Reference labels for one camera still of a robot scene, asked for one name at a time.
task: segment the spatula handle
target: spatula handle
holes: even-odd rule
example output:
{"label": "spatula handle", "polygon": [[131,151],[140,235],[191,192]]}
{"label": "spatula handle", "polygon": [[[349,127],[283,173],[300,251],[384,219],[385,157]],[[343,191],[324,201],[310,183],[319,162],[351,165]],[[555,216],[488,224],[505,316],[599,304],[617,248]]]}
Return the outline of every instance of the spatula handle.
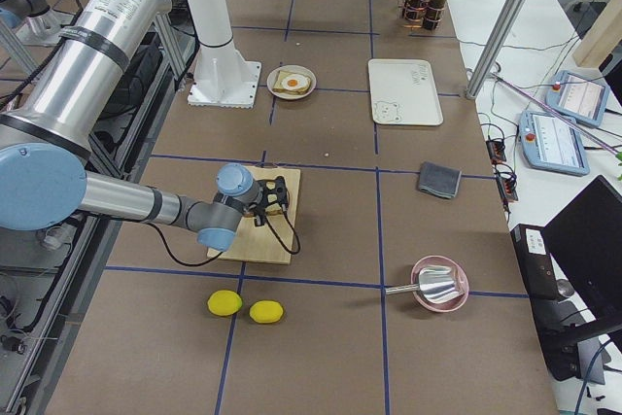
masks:
{"label": "spatula handle", "polygon": [[419,290],[418,284],[408,284],[407,286],[388,287],[385,289],[385,294],[403,294],[404,292],[415,292]]}

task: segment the slice of bread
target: slice of bread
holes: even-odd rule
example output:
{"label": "slice of bread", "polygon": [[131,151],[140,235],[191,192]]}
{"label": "slice of bread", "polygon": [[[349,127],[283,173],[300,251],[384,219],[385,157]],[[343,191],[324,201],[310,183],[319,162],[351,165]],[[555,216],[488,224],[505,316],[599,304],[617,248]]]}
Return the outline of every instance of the slice of bread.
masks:
{"label": "slice of bread", "polygon": [[[293,91],[291,89],[285,89],[281,85],[281,83],[284,80],[286,80],[289,77],[289,75],[293,75],[293,74],[302,75],[304,78],[306,78],[307,86],[301,89],[297,89],[296,91]],[[310,87],[311,87],[311,78],[307,77],[306,75],[299,73],[299,72],[289,72],[287,70],[280,70],[279,75],[276,77],[276,81],[274,82],[274,86],[272,87],[272,90],[274,92],[284,92],[286,94],[300,95],[300,94],[305,94],[309,90]]]}

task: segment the label on robot arm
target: label on robot arm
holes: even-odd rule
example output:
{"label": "label on robot arm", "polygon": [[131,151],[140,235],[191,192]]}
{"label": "label on robot arm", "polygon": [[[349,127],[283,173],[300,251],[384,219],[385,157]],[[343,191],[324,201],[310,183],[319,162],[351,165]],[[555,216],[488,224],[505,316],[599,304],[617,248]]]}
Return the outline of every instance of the label on robot arm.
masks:
{"label": "label on robot arm", "polygon": [[529,253],[534,255],[546,255],[546,250],[544,249],[544,239],[542,239],[542,235],[538,230],[526,228],[525,235],[527,236],[527,249],[529,250]]}
{"label": "label on robot arm", "polygon": [[85,12],[98,13],[113,22],[130,21],[143,0],[90,0]]}

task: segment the blue joint cap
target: blue joint cap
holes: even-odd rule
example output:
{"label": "blue joint cap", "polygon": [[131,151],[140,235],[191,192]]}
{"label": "blue joint cap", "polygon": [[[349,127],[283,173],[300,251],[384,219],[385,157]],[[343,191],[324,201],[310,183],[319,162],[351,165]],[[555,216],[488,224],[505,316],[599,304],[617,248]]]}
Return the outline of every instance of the blue joint cap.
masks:
{"label": "blue joint cap", "polygon": [[251,189],[254,180],[249,169],[241,164],[230,163],[219,170],[216,185],[222,194],[239,196]]}
{"label": "blue joint cap", "polygon": [[196,241],[208,248],[226,252],[231,248],[235,232],[228,228],[207,227],[198,231]]}
{"label": "blue joint cap", "polygon": [[36,230],[69,217],[86,192],[80,160],[47,143],[0,150],[0,226]]}
{"label": "blue joint cap", "polygon": [[17,28],[21,24],[21,19],[16,14],[4,9],[0,9],[0,21],[4,21],[4,24],[11,29]]}

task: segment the plate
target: plate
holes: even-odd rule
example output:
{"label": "plate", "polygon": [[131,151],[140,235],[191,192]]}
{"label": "plate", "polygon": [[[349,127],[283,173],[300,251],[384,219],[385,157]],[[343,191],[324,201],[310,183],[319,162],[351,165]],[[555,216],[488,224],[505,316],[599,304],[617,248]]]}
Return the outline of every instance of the plate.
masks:
{"label": "plate", "polygon": [[461,267],[458,266],[454,261],[446,258],[446,257],[424,257],[417,261],[417,263],[413,266],[412,272],[410,273],[410,282],[411,284],[415,284],[417,280],[417,275],[419,271],[421,271],[426,266],[449,266],[456,269],[456,280],[460,284],[460,288],[465,291],[464,294],[457,296],[453,300],[446,301],[445,303],[430,303],[429,301],[424,300],[417,292],[413,292],[417,301],[424,307],[428,308],[431,311],[435,311],[437,313],[448,313],[450,311],[456,311],[458,308],[463,306],[467,302],[468,298],[468,279],[467,275],[463,271]]}
{"label": "plate", "polygon": [[[286,72],[292,72],[292,73],[300,73],[302,75],[309,77],[311,79],[311,86],[309,87],[309,89],[307,89],[307,92],[305,92],[304,94],[286,94],[285,92],[274,91],[273,88],[274,88],[274,84],[276,83],[276,77],[279,76],[279,72],[281,70],[285,70]],[[303,97],[307,97],[315,89],[316,83],[317,83],[317,80],[313,72],[309,70],[308,68],[302,67],[300,65],[283,65],[282,67],[275,68],[268,75],[268,79],[266,82],[266,84],[268,85],[268,90],[272,94],[274,94],[276,97],[280,99],[285,99],[287,101],[296,101],[298,99],[302,99]]]}

